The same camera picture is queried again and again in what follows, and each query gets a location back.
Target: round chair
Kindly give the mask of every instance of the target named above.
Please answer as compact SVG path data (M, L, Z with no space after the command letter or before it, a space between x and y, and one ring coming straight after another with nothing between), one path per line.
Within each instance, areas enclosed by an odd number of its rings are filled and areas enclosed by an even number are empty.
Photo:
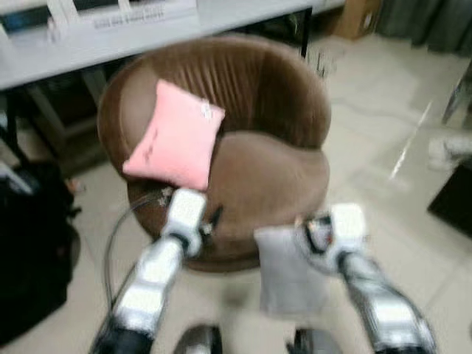
M258 266L253 231L292 223L325 198L329 167L320 149L330 106L320 79L293 49L260 38L205 38L137 58L109 83L98 119L100 140L128 184L130 202L167 186L122 173L153 115L159 78L226 110L205 218L220 205L223 213L211 241L188 266L212 272ZM165 208L149 204L135 215L159 238Z

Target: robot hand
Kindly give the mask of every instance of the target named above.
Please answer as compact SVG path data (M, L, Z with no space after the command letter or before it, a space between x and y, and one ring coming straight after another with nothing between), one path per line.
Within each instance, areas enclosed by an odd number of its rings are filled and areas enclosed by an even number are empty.
M342 275L376 353L435 354L432 331L419 310L365 255L366 237L360 206L338 204L329 215L308 221L299 243L312 266Z

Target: backpack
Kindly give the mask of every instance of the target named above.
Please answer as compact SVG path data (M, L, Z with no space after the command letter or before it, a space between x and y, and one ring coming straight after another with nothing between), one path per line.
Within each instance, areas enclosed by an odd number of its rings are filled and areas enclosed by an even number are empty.
M32 195L0 179L0 345L29 330L67 299L72 278L74 196L52 163L15 169Z

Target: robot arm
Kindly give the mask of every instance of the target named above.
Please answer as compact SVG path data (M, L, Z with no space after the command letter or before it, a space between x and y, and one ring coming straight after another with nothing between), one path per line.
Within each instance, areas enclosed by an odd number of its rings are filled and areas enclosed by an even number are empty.
M204 195L177 190L161 239L142 254L133 279L117 300L92 346L92 354L148 354L164 313L167 295L186 257L201 248Z
M308 221L306 230L305 250L313 266L342 275L375 353L437 352L419 310L365 255L367 227L358 205L335 205L328 216Z

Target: white towel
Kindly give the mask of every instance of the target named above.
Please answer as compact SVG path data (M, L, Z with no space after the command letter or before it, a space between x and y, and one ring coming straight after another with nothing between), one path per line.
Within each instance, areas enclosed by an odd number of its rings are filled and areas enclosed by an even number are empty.
M310 315L319 312L327 299L327 276L306 260L297 243L301 232L301 227L292 225L254 233L260 254L260 309L268 314Z

